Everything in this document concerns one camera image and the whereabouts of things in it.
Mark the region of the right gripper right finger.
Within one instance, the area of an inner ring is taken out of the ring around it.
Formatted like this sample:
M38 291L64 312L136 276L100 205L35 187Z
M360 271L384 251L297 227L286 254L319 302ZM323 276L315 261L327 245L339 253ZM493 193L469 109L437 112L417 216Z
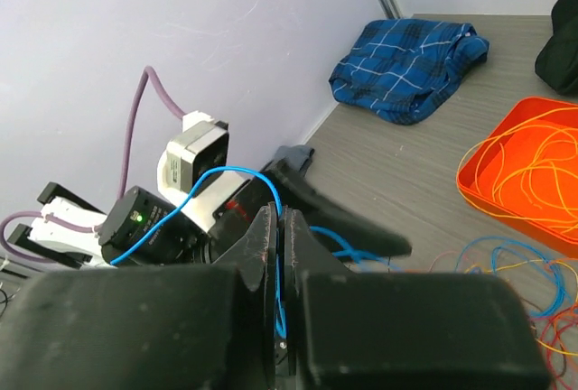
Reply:
M546 389L522 301L491 275L356 273L284 215L295 389Z

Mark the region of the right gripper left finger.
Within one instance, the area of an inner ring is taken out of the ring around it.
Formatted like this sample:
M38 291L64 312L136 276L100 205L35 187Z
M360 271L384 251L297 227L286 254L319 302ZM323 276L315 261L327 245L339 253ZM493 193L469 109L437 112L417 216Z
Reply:
M62 271L1 320L4 389L271 389L276 210L217 262Z

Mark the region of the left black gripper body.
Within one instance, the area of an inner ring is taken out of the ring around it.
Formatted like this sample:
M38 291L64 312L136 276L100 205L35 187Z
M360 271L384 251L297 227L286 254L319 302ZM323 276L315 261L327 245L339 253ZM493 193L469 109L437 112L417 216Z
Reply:
M301 211L308 227L328 229L353 249L373 255L397 257L412 253L405 237L321 195L288 162L271 162L262 174L273 183L283 205ZM261 207L274 201L273 192L264 181L255 176L245 180L219 207L219 218L211 228L212 254L224 254L247 232Z

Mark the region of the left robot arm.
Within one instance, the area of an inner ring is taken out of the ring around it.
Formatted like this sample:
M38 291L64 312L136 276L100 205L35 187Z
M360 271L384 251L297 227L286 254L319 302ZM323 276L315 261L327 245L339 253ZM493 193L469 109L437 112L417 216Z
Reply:
M2 245L75 270L274 259L298 271L412 252L406 238L322 196L284 161L261 172L216 167L166 198L134 186L109 212L57 183L40 202L32 224L3 233Z

